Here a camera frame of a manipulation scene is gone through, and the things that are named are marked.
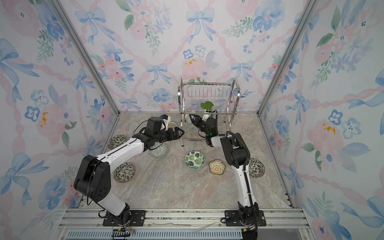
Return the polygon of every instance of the dish rack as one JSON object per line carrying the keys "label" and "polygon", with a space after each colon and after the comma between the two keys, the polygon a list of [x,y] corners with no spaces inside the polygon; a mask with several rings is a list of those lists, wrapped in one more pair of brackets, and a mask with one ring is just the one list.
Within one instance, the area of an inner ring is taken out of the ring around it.
{"label": "dish rack", "polygon": [[237,78],[232,83],[181,83],[178,87],[179,111],[181,113],[181,129],[185,134],[181,137],[182,145],[186,141],[205,141],[205,134],[199,132],[191,121],[187,120],[189,114],[197,114],[203,117],[206,111],[200,106],[210,101],[213,104],[212,112],[217,115],[217,130],[219,134],[230,131],[233,118],[236,115],[236,107],[240,99],[240,86]]}

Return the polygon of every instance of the black mounting plate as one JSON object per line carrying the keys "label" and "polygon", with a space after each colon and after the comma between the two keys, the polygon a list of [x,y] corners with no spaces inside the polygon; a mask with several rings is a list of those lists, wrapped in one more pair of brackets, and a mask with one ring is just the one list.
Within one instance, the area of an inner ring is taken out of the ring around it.
{"label": "black mounting plate", "polygon": [[[260,214],[258,217],[256,217],[257,220],[257,226],[266,226],[266,221],[264,217],[264,212],[259,210]],[[238,210],[226,210],[224,211],[225,218],[222,218],[222,220],[226,221],[227,227],[243,227],[244,225],[240,222],[239,213]]]}
{"label": "black mounting plate", "polygon": [[[130,227],[142,227],[144,225],[145,220],[145,210],[130,210],[131,218],[133,217]],[[104,217],[103,222],[104,227],[121,227],[120,224],[117,222],[114,222],[114,219],[112,218],[112,214],[107,212],[107,214]]]}

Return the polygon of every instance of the gray stone surface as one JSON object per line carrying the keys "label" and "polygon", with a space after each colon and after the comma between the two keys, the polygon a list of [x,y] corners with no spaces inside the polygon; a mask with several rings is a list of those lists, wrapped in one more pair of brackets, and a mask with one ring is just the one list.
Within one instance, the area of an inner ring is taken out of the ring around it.
{"label": "gray stone surface", "polygon": [[[113,135],[124,135],[129,139],[132,132],[144,120],[158,113],[121,114]],[[180,114],[169,114],[171,120],[180,125]],[[272,162],[256,114],[238,114],[231,127],[239,132],[251,152],[265,166],[265,174],[251,178],[253,193],[260,208],[288,208],[283,188]],[[112,189],[131,208],[237,208],[238,193],[232,169],[227,164],[221,148],[209,147],[205,142],[181,140],[166,142],[168,153],[155,159],[148,151],[128,162],[136,172],[131,180],[118,183],[111,176]],[[200,151],[205,156],[202,168],[189,169],[184,162],[190,151]],[[222,175],[212,174],[209,162],[220,159],[226,165]]]}

